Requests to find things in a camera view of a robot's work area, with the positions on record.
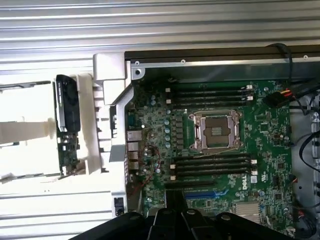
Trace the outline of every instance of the cpu socket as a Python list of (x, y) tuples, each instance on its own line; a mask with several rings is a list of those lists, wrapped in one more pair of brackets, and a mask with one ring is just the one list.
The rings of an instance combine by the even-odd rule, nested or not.
[(239, 136), (239, 118), (235, 110), (198, 111), (189, 115), (194, 122), (194, 144), (190, 149), (218, 153), (224, 149), (237, 149), (242, 143)]

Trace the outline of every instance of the green circuit board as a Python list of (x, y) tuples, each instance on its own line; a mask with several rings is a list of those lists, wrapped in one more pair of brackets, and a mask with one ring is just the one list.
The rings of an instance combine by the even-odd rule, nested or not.
[[(201, 92), (213, 88), (243, 88), (250, 86), (250, 99), (235, 106), (207, 106), (201, 103)], [(292, 172), (289, 106), (270, 109), (262, 99), (282, 87), (275, 81), (235, 81), (174, 84), (168, 86), (135, 86), (134, 107), (128, 112), (128, 130), (140, 129), (138, 178), (143, 184), (142, 204), (146, 215), (150, 208), (165, 206), (165, 183), (172, 181), (214, 181), (210, 186), (181, 189), (190, 208), (201, 209), (209, 216), (220, 212), (247, 215), (255, 222), (286, 233), (292, 226), (292, 188), (288, 175)], [(172, 107), (168, 92), (190, 90), (199, 93), (190, 107)], [(213, 153), (200, 153), (191, 147), (197, 132), (190, 115), (205, 112), (203, 116), (217, 119), (222, 113), (234, 111), (238, 119), (237, 147), (218, 142)], [(221, 136), (222, 128), (213, 127), (213, 136)], [(253, 170), (242, 173), (200, 174), (178, 176), (173, 180), (170, 169), (176, 157), (200, 157), (248, 154)]]

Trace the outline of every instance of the motherboard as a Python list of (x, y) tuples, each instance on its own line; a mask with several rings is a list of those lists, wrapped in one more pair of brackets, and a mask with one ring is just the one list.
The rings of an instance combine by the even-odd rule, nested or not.
[(288, 234), (293, 225), (289, 106), (262, 99), (275, 81), (138, 82), (127, 107), (130, 181), (141, 211), (182, 190), (190, 208), (231, 212)]

